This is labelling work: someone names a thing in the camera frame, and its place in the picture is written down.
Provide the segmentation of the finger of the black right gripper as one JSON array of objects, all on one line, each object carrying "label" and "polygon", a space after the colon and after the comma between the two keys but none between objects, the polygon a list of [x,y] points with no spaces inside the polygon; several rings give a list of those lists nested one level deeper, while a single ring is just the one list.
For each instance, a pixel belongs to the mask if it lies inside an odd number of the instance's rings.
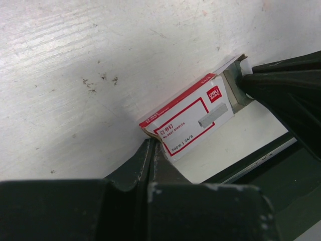
[{"label": "finger of the black right gripper", "polygon": [[252,68],[238,87],[320,159],[320,51]]}]

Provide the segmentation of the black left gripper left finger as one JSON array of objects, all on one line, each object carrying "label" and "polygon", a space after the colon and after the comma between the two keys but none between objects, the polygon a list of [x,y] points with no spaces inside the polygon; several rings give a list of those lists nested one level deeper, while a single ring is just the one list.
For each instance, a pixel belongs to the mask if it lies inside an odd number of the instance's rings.
[{"label": "black left gripper left finger", "polygon": [[136,153],[104,180],[120,192],[134,190],[148,175],[151,156],[152,139],[145,139]]}]

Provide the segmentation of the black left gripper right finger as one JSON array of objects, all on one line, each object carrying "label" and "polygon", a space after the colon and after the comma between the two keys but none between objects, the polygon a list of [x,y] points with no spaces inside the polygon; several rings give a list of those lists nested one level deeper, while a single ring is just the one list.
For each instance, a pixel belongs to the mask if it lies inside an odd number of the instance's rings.
[{"label": "black left gripper right finger", "polygon": [[179,185],[192,184],[174,165],[163,152],[160,142],[149,142],[150,153],[148,165],[147,190],[152,191],[158,184]]}]

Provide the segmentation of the red white staple box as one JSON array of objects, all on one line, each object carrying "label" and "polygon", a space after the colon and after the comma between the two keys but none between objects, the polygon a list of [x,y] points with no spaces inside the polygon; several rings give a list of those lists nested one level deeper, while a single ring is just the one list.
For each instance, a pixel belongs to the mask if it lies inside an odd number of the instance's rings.
[{"label": "red white staple box", "polygon": [[174,163],[233,117],[222,76],[209,73],[139,126]]}]

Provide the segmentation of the staple box tray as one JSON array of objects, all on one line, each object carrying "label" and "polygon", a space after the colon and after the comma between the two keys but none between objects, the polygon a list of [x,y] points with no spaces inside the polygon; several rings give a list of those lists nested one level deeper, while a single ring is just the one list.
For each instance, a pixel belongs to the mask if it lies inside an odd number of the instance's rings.
[{"label": "staple box tray", "polygon": [[234,114],[245,108],[254,100],[238,86],[238,83],[242,80],[244,75],[253,73],[252,65],[249,63],[247,55],[242,53],[234,56],[227,56],[219,64],[219,68],[215,72],[223,78],[228,99]]}]

